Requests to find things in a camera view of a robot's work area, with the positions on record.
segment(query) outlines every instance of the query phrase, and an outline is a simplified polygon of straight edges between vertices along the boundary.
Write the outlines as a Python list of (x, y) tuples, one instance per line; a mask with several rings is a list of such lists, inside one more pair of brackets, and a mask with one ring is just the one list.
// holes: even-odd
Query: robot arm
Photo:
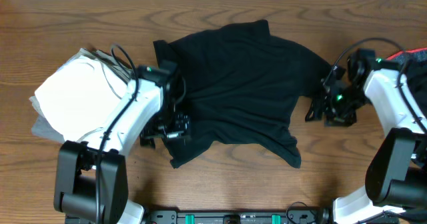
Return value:
[[(341, 106), (335, 100), (346, 98), (348, 90), (351, 90), (351, 94), (361, 90), (363, 96), (373, 104), (386, 139), (368, 168), (365, 186), (334, 201), (334, 222), (353, 224), (381, 215), (384, 211), (403, 213), (404, 207), (426, 208), (424, 171), (411, 168), (409, 164), (412, 159), (424, 167), (427, 138), (398, 90), (396, 80), (399, 71), (393, 63), (375, 59), (370, 50), (359, 49), (350, 56), (348, 62), (352, 86), (340, 91), (338, 98), (330, 97), (334, 100), (333, 107), (337, 107), (336, 115), (348, 117), (340, 111), (348, 110), (349, 103), (353, 103), (351, 98), (360, 95), (347, 95), (349, 100)], [(425, 116), (408, 88), (405, 75), (402, 75), (400, 82), (405, 98), (423, 126), (427, 126)]]
[[(164, 139), (182, 138), (189, 128), (175, 113), (181, 76), (177, 65), (165, 62), (163, 69), (139, 67), (139, 89), (134, 101), (123, 112), (102, 149), (100, 202), (102, 223), (140, 224), (144, 208), (128, 200), (125, 161), (131, 148), (143, 133), (158, 134)], [(127, 93), (109, 115), (105, 124), (82, 137), (79, 142), (66, 141), (59, 151), (54, 207), (57, 211), (95, 221), (95, 179), (83, 171), (95, 168), (101, 140), (113, 120), (128, 105), (135, 93), (136, 81), (127, 86)]]

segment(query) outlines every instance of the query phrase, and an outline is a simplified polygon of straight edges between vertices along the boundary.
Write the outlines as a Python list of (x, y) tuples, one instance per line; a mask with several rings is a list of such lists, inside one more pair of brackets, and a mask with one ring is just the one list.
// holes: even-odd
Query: black t-shirt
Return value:
[(266, 20), (226, 25), (172, 43), (154, 42), (157, 62), (178, 64), (187, 93), (178, 107), (191, 118), (191, 141), (168, 141), (174, 168), (213, 141), (258, 143), (299, 168), (289, 132), (298, 97), (322, 87), (330, 66), (309, 49), (270, 35)]

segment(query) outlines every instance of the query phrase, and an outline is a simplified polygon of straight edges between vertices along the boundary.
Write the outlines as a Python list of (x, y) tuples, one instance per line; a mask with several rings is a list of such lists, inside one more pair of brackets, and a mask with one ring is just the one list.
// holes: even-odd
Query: black mount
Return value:
[[(425, 141), (426, 135), (408, 129), (390, 130), (366, 172), (366, 193), (375, 206), (427, 208), (426, 160), (413, 156)], [(423, 168), (409, 167), (411, 159)]]
[[(81, 171), (91, 169), (97, 152), (86, 143), (66, 141), (62, 145), (56, 172), (55, 210), (95, 221), (95, 178), (84, 176)], [(125, 157), (116, 150), (102, 155), (100, 198), (103, 223), (117, 223), (128, 195)]]
[[(329, 223), (329, 215), (319, 219), (325, 209), (294, 207), (288, 211), (295, 223)], [(292, 224), (282, 211), (228, 211), (228, 212), (179, 212), (153, 211), (145, 220), (151, 224)]]
[(190, 118), (182, 112), (175, 111), (185, 95), (185, 80), (171, 61), (162, 61), (161, 69), (138, 67), (139, 78), (153, 81), (163, 88), (163, 105), (158, 114), (154, 115), (139, 134), (141, 146), (155, 147), (154, 138), (180, 139), (189, 138)]
[(357, 122), (356, 110), (369, 103), (363, 86), (371, 71), (379, 69), (399, 70), (399, 64), (393, 61), (376, 59), (375, 51), (358, 49), (347, 58), (347, 86), (342, 80), (345, 69), (338, 67), (324, 83), (324, 91), (313, 98), (306, 121), (322, 120), (326, 116), (327, 126), (349, 127)]

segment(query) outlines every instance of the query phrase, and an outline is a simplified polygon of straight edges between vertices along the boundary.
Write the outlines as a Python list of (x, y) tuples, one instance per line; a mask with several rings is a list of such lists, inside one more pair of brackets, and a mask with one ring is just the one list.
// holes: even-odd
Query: t-shirt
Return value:
[(268, 22), (226, 25), (172, 43), (154, 42), (157, 62), (178, 64), (186, 95), (177, 107), (191, 119), (191, 140), (166, 141), (174, 168), (208, 150), (213, 141), (258, 143), (299, 168), (290, 117), (300, 95), (321, 90), (330, 71), (321, 57), (270, 35)]

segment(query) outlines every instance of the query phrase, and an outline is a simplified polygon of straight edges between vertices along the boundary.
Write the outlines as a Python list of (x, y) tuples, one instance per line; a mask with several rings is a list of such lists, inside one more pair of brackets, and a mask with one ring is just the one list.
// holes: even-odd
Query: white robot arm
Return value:
[[(383, 212), (403, 213), (405, 212), (403, 207), (424, 206), (427, 197), (426, 186), (418, 186), (420, 180), (414, 181), (412, 186), (410, 184), (396, 185), (404, 183), (408, 176), (417, 172), (416, 170), (408, 171), (410, 160), (416, 158), (415, 141), (412, 138), (416, 134), (425, 134), (423, 129), (427, 126), (426, 118), (408, 88), (405, 74), (400, 77), (401, 90), (399, 90), (397, 84), (399, 71), (386, 68), (392, 66), (390, 63), (382, 65), (383, 60), (373, 59), (370, 50), (358, 50), (354, 58), (356, 60), (351, 60), (351, 58), (348, 60), (349, 71), (357, 70), (359, 79), (355, 78), (352, 73), (349, 73), (349, 77), (352, 77), (352, 81), (356, 81), (356, 83), (352, 83), (353, 85), (363, 85), (364, 95), (373, 104), (387, 138), (367, 172), (367, 186), (334, 201), (334, 222), (339, 224), (363, 222), (363, 220), (379, 216)], [(378, 66), (371, 68), (368, 67), (370, 64), (378, 64)], [(361, 69), (367, 70), (367, 72), (363, 74)], [(397, 136), (398, 131), (403, 131), (403, 135)], [(409, 201), (406, 197), (402, 197), (401, 192), (408, 196), (407, 199), (416, 193), (415, 195), (419, 199), (415, 197), (413, 201)]]
[[(185, 138), (189, 129), (187, 116), (175, 112), (185, 95), (185, 81), (176, 63), (165, 61), (161, 67), (133, 66), (137, 81), (128, 83), (127, 93), (103, 126), (62, 145), (54, 197), (57, 211), (97, 223), (141, 223), (144, 208), (127, 200), (127, 156), (138, 137), (152, 142), (154, 137)], [(83, 175), (90, 169), (97, 169), (95, 179)]]
[[(424, 132), (414, 121), (410, 110), (398, 91), (396, 86), (398, 73), (399, 71), (390, 69), (371, 71), (363, 88), (365, 96), (372, 102), (378, 114), (384, 130), (384, 136), (387, 136), (392, 128), (406, 128), (413, 133), (423, 134)], [(422, 124), (427, 126), (426, 118), (408, 88), (405, 75), (402, 76), (401, 83), (402, 90), (408, 102), (417, 113), (417, 116), (420, 117)], [(333, 204), (334, 221), (339, 224), (357, 223), (358, 221), (381, 214), (383, 211), (405, 212), (401, 207), (390, 205), (383, 207), (374, 206), (366, 193), (365, 186), (346, 197), (337, 198)]]

